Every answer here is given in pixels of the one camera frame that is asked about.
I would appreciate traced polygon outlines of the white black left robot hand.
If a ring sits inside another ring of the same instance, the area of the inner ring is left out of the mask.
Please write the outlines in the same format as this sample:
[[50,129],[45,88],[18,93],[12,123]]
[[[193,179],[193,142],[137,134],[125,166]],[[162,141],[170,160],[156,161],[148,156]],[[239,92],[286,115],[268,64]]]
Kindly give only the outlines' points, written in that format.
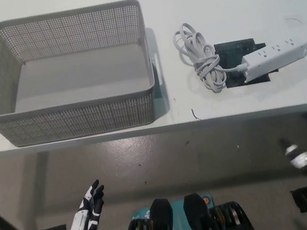
[[99,219],[104,205],[104,185],[95,180],[84,195],[70,230],[98,230]]

